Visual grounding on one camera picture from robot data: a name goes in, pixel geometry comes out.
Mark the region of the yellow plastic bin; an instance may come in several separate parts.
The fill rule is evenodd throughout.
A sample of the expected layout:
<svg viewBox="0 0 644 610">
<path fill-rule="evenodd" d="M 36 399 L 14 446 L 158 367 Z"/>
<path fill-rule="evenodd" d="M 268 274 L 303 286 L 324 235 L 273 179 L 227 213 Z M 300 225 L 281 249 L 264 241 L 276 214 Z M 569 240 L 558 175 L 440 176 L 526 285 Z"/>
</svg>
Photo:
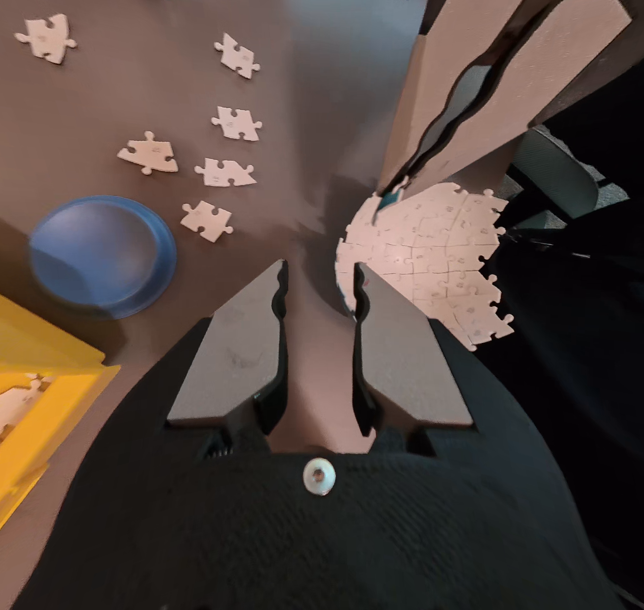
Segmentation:
<svg viewBox="0 0 644 610">
<path fill-rule="evenodd" d="M 94 401 L 120 371 L 105 354 L 1 297 L 1 375 L 54 376 L 1 443 L 1 526 L 12 516 Z"/>
</svg>

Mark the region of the white puzzle pieces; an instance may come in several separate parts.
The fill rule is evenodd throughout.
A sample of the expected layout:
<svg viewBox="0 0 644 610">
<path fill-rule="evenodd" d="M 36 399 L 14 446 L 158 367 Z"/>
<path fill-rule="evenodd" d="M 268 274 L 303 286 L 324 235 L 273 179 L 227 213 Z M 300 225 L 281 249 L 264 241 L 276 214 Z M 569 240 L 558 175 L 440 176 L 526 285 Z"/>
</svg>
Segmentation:
<svg viewBox="0 0 644 610">
<path fill-rule="evenodd" d="M 29 44 L 32 54 L 40 59 L 60 65 L 68 49 L 76 48 L 77 43 L 69 36 L 69 23 L 65 14 L 59 13 L 48 19 L 25 20 L 26 33 L 15 33 L 13 36 L 21 43 Z M 221 64 L 237 75 L 250 80 L 253 73 L 261 66 L 254 60 L 250 51 L 224 33 L 221 41 L 214 43 L 214 49 L 221 52 Z M 217 116 L 211 118 L 214 126 L 221 128 L 228 139 L 258 141 L 257 131 L 263 124 L 255 121 L 251 112 L 229 107 L 217 108 Z M 117 158 L 135 164 L 141 173 L 147 176 L 153 171 L 164 173 L 178 172 L 178 164 L 169 141 L 158 141 L 155 135 L 144 132 L 144 139 L 129 140 L 117 153 Z M 243 187 L 256 184 L 253 178 L 253 165 L 242 166 L 234 160 L 215 160 L 205 158 L 202 166 L 197 165 L 195 172 L 202 176 L 206 187 Z M 195 207 L 183 204 L 185 212 L 181 225 L 198 233 L 203 239 L 214 243 L 222 234 L 231 234 L 234 228 L 229 225 L 232 214 L 217 208 L 206 201 L 200 201 Z"/>
</svg>

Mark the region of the partly built puzzle ball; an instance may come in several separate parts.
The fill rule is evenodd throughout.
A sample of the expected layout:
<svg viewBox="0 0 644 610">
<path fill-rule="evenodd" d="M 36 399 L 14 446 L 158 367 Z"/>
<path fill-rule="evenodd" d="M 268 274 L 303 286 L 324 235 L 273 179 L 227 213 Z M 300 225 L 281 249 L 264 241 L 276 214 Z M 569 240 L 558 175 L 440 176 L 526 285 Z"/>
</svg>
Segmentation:
<svg viewBox="0 0 644 610">
<path fill-rule="evenodd" d="M 364 262 L 436 319 L 468 350 L 513 333 L 512 315 L 497 313 L 502 292 L 481 269 L 505 233 L 496 222 L 507 201 L 491 189 L 472 194 L 440 182 L 372 218 L 381 196 L 361 205 L 335 251 L 335 280 L 355 315 L 354 264 Z"/>
</svg>

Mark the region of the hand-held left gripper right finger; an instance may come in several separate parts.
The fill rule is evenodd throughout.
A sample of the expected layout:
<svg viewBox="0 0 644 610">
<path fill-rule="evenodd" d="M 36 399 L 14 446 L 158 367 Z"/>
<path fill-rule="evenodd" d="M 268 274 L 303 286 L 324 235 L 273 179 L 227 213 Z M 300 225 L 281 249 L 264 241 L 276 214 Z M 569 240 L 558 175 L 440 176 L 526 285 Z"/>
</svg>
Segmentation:
<svg viewBox="0 0 644 610">
<path fill-rule="evenodd" d="M 354 264 L 354 296 L 352 407 L 361 434 L 472 427 L 430 319 L 364 262 Z"/>
</svg>

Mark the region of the single curved puzzle piece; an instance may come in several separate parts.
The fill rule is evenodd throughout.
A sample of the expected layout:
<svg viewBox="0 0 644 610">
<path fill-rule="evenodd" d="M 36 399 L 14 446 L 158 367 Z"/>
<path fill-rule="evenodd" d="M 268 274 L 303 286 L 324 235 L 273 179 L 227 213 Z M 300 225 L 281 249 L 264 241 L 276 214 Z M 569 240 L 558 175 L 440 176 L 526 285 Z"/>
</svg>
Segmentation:
<svg viewBox="0 0 644 610">
<path fill-rule="evenodd" d="M 390 205 L 399 203 L 403 200 L 404 193 L 408 185 L 410 184 L 410 177 L 405 176 L 400 183 L 395 185 L 390 192 L 382 195 L 381 201 L 376 208 L 374 217 L 372 218 L 372 225 L 376 225 L 377 216 L 379 212 L 388 208 Z"/>
</svg>

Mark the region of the person's dark clothed body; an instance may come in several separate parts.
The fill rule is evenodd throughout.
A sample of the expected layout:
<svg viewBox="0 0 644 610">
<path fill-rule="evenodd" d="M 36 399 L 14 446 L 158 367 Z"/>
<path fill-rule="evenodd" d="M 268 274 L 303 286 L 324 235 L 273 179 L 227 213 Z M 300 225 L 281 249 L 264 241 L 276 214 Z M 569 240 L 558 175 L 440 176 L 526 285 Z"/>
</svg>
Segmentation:
<svg viewBox="0 0 644 610">
<path fill-rule="evenodd" d="M 507 230 L 485 274 L 515 332 L 477 356 L 543 436 L 622 604 L 642 609 L 643 61 L 541 125 L 629 199 Z"/>
</svg>

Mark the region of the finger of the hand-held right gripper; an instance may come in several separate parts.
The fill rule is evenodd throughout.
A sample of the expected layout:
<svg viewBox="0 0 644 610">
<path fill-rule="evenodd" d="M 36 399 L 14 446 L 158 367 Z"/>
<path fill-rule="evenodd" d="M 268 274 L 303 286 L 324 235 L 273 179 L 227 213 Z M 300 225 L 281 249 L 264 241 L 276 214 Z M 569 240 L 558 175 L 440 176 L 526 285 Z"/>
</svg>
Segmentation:
<svg viewBox="0 0 644 610">
<path fill-rule="evenodd" d="M 407 179 L 443 181 L 520 137 L 528 124 L 630 23 L 620 0 L 563 0 L 484 79 L 479 100 L 447 121 L 407 165 Z"/>
<path fill-rule="evenodd" d="M 523 0 L 428 0 L 398 100 L 377 190 L 395 184 L 459 77 L 494 43 Z"/>
</svg>

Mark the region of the heap of puzzle pieces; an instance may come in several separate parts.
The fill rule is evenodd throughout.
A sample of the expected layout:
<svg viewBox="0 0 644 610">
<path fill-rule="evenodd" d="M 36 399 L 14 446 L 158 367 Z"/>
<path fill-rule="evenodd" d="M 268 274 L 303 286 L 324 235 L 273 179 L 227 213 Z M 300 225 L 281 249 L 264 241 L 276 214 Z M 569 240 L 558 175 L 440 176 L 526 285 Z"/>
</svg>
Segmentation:
<svg viewBox="0 0 644 610">
<path fill-rule="evenodd" d="M 38 373 L 1 375 L 1 443 L 36 405 L 55 377 Z"/>
</svg>

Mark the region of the blue plastic ball stand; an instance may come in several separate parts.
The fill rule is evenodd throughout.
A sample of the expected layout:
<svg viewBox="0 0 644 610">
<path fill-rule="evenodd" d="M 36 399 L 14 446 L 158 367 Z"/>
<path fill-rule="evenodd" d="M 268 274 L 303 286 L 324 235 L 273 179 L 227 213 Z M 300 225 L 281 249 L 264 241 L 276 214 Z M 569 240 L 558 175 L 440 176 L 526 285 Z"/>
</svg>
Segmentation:
<svg viewBox="0 0 644 610">
<path fill-rule="evenodd" d="M 165 221 L 119 196 L 88 196 L 48 214 L 28 243 L 44 292 L 67 308 L 118 320 L 154 304 L 169 287 L 177 249 Z"/>
</svg>

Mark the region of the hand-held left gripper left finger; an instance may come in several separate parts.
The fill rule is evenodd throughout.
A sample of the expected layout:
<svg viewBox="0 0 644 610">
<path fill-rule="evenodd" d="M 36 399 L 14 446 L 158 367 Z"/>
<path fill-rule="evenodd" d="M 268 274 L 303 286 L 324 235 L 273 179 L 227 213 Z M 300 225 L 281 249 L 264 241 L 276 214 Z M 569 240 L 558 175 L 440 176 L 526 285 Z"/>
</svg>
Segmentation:
<svg viewBox="0 0 644 610">
<path fill-rule="evenodd" d="M 285 298 L 288 263 L 277 260 L 213 314 L 167 415 L 173 427 L 252 423 L 270 434 L 288 400 Z"/>
</svg>

